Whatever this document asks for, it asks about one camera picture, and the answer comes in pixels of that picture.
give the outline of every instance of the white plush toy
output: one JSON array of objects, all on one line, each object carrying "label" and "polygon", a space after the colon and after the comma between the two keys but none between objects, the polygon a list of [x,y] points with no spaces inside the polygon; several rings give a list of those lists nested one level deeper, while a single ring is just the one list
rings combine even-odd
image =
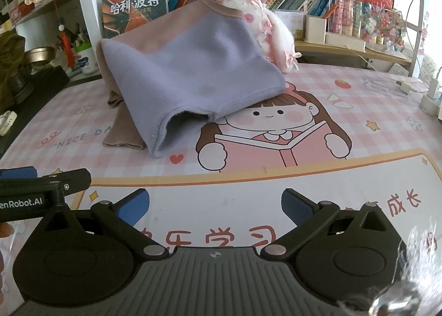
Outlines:
[{"label": "white plush toy", "polygon": [[262,55],[275,64],[281,72],[288,73],[293,66],[298,69],[293,35],[275,13],[266,8],[266,0],[217,0],[226,7],[243,12],[243,19],[256,38]]}]

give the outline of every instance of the pink open book illustration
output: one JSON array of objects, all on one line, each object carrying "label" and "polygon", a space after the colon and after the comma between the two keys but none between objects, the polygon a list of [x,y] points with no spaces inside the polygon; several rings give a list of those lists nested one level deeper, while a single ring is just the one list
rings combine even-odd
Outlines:
[{"label": "pink open book illustration", "polygon": [[244,170],[251,166],[280,168],[336,160],[325,144],[325,136],[331,133],[327,122],[322,121],[286,145],[221,134],[215,135],[215,142],[223,144],[227,152],[222,171]]}]

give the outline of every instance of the finger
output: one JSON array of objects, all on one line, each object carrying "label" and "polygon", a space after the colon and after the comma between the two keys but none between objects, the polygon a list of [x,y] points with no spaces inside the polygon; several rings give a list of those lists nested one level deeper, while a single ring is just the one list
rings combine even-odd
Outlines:
[{"label": "finger", "polygon": [[0,237],[8,237],[14,232],[14,228],[8,223],[0,224]]}]

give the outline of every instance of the pink headband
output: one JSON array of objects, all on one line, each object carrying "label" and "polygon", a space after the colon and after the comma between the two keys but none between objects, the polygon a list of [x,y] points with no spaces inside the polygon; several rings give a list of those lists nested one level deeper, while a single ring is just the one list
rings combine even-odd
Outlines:
[{"label": "pink headband", "polygon": [[307,100],[296,92],[296,87],[293,84],[290,84],[290,86],[284,90],[284,94],[291,95],[302,103],[307,104]]}]

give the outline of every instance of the plaid pattern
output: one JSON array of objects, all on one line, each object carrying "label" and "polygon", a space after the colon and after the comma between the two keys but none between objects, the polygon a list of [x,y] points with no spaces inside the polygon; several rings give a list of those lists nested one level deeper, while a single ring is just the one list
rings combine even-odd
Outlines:
[{"label": "plaid pattern", "polygon": [[[348,134],[352,149],[347,158],[420,147],[442,168],[442,126],[419,108],[422,94],[405,95],[395,81],[375,71],[337,66],[302,64],[287,80],[297,90],[313,94]],[[147,149],[103,146],[106,129],[116,114],[116,109],[107,105],[107,97],[102,80],[63,90],[17,137],[0,160],[0,168],[33,165],[39,176],[58,168],[87,168],[92,177],[210,172],[198,163],[195,145],[199,135],[160,159],[151,157]]]}]

